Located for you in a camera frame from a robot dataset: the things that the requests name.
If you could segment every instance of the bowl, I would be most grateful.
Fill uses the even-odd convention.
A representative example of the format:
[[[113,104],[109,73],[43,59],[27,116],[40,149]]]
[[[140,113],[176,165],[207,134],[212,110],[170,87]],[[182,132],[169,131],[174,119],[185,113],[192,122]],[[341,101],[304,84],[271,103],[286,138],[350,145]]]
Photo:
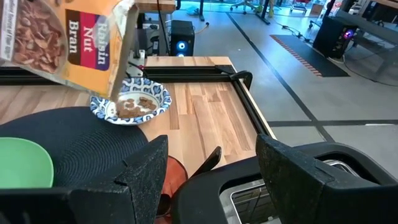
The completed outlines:
[[[135,118],[119,118],[116,114],[116,103],[98,96],[90,98],[90,110],[99,118],[113,124],[138,125],[164,113],[171,105],[170,93],[157,82],[147,78],[126,78],[123,80],[119,100],[134,99],[138,102],[140,97],[152,100],[156,109],[150,114]]]
[[[48,188],[54,168],[47,151],[19,138],[0,138],[0,189]]]

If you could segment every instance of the gray floor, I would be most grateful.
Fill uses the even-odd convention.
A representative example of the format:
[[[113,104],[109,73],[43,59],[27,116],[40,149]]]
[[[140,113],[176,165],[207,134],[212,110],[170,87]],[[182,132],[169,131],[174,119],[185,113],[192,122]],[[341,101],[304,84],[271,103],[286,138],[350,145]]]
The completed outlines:
[[[266,120],[310,120],[276,78],[275,72],[319,121],[398,119],[397,87],[371,82],[346,69],[351,77],[316,77],[269,36],[290,35],[289,31],[281,29],[278,22],[313,38],[317,28],[307,30],[311,18],[275,16],[271,25],[267,26],[255,15],[231,14],[273,67],[270,68],[225,12],[205,12],[204,15],[210,26],[195,37],[195,55],[229,56],[237,70],[251,71],[254,75],[251,93]],[[197,17],[188,16],[185,11],[174,12],[172,17],[193,21],[196,29],[205,25]],[[355,55],[357,50],[350,50],[350,54]],[[368,65],[375,58],[377,56],[369,57],[361,60],[361,63]],[[291,146],[324,141],[323,136],[313,126],[272,129],[280,141]],[[356,147],[398,177],[397,126],[325,126],[325,130],[336,142]]]

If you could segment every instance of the blue and white bowl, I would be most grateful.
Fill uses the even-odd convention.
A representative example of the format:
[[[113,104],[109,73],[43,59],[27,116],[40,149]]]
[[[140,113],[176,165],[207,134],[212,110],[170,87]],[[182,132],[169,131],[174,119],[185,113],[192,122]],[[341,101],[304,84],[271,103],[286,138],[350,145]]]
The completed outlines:
[[[134,99],[134,103],[137,103],[142,96],[152,100],[153,104],[156,105],[156,109],[151,114],[135,118],[118,118],[116,115],[116,104],[97,96],[91,97],[90,110],[97,118],[104,119],[113,124],[138,125],[164,113],[172,103],[170,93],[160,83],[147,78],[126,78],[123,80],[119,100]]]

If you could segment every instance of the black table frame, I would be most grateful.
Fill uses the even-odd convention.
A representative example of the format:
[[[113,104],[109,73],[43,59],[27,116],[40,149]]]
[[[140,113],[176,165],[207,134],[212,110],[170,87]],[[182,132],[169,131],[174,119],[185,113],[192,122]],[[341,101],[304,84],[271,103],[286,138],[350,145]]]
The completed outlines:
[[[252,73],[236,72],[232,65],[146,67],[148,79],[159,83],[182,82],[230,82],[241,100],[257,133],[270,135],[262,121],[260,111],[251,100],[248,92],[252,82]],[[0,68],[0,86],[2,85],[59,85],[53,81],[30,73],[19,67]]]

